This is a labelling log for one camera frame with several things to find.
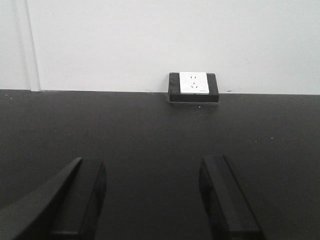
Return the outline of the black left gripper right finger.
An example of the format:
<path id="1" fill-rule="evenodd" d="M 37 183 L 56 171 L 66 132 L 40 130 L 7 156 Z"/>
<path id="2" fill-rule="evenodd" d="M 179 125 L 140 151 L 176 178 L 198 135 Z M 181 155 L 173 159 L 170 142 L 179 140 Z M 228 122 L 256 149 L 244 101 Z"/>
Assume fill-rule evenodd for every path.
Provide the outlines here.
<path id="1" fill-rule="evenodd" d="M 199 191 L 214 240 L 265 239 L 225 156 L 202 158 Z"/>

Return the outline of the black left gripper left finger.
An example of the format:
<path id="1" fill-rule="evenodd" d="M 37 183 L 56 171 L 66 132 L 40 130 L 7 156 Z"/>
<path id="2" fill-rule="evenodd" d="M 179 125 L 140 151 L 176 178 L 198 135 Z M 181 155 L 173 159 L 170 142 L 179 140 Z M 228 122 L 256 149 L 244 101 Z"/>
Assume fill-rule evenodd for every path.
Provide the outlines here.
<path id="1" fill-rule="evenodd" d="M 2 240 L 93 240 L 107 191 L 102 160 L 77 157 L 0 210 Z"/>

